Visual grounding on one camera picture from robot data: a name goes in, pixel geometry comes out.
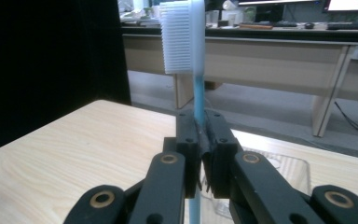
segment white bristles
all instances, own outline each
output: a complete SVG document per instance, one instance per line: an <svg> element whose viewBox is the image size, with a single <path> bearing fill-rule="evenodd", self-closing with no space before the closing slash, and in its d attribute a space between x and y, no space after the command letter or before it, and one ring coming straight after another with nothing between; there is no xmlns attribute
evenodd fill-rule
<svg viewBox="0 0 358 224"><path fill-rule="evenodd" d="M161 3L160 13L165 73L191 73L189 1Z"/></svg>

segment beige desk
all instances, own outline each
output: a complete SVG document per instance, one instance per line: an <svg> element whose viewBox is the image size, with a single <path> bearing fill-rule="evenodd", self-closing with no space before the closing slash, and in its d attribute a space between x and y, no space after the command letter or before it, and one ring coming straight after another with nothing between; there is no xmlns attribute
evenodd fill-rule
<svg viewBox="0 0 358 224"><path fill-rule="evenodd" d="M234 131L243 146L304 159L311 185L358 194L358 159ZM101 184L127 189L145 177L175 118L94 102L0 148L0 223L62 223Z"/></svg>
<svg viewBox="0 0 358 224"><path fill-rule="evenodd" d="M205 80L313 95L315 136L324 135L336 98L358 100L358 61L351 59L358 42L339 41L354 33L237 32L206 37ZM312 35L317 41L307 38ZM124 35L124 46L130 70L164 74L159 35ZM193 97L192 78L175 75L173 82L180 108Z"/></svg>

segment table surface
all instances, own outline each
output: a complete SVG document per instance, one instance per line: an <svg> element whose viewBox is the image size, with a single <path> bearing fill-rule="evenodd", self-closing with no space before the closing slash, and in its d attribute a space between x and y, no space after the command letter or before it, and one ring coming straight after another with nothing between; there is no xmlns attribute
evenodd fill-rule
<svg viewBox="0 0 358 224"><path fill-rule="evenodd" d="M358 194L358 158L233 131L244 147L305 160L312 187ZM0 148L0 223L62 223L80 196L145 178L175 118L97 101Z"/></svg>
<svg viewBox="0 0 358 224"><path fill-rule="evenodd" d="M122 26L123 35L161 36L160 28ZM325 29L206 29L205 37L219 39L261 40L271 42L312 42L320 44L355 44L358 45L358 31L330 31Z"/></svg>

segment floor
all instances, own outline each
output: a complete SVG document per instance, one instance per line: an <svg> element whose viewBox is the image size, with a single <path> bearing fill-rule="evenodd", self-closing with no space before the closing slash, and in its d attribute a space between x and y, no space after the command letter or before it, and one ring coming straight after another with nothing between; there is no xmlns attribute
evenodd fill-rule
<svg viewBox="0 0 358 224"><path fill-rule="evenodd" d="M169 76L129 71L132 104L175 115L173 80ZM358 123L358 102L337 100ZM312 95L224 83L205 91L205 106L222 113L231 128L358 157L358 131L334 107L324 137L311 129ZM182 109L193 108L189 102Z"/></svg>

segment toothbrush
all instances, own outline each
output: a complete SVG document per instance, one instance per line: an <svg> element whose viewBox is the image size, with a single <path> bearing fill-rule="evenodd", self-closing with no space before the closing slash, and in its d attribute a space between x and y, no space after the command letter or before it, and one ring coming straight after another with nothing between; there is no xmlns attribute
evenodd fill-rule
<svg viewBox="0 0 358 224"><path fill-rule="evenodd" d="M205 5L204 0L160 4L162 48L166 74L192 74L194 119L203 130ZM200 191L189 201L190 224L200 224Z"/></svg>

